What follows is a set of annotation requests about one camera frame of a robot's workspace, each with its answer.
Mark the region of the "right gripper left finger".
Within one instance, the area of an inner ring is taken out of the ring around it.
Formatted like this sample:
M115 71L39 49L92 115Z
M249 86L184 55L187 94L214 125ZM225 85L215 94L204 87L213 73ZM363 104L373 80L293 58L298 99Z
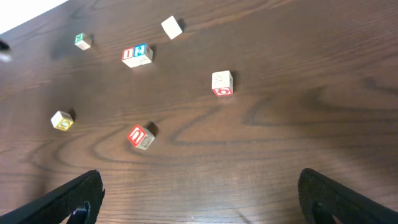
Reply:
M101 175L90 170L22 207L1 216L1 223L95 224L104 198Z

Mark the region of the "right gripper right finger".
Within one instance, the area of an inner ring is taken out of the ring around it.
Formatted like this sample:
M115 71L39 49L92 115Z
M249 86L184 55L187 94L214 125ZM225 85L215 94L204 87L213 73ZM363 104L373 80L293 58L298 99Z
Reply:
M397 212L310 168L300 173L298 198L307 223L397 223Z

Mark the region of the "red letter I block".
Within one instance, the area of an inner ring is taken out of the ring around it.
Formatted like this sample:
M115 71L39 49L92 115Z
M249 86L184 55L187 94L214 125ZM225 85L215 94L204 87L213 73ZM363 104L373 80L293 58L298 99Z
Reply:
M121 61L125 63L129 68L139 66L139 62L134 58L134 47L123 50Z

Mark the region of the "blue number 2 block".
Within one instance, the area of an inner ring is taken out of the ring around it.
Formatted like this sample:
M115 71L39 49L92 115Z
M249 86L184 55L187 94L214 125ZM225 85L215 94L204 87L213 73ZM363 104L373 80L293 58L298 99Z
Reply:
M138 65L152 63L153 50L145 43L136 45L134 47L133 58L136 60Z

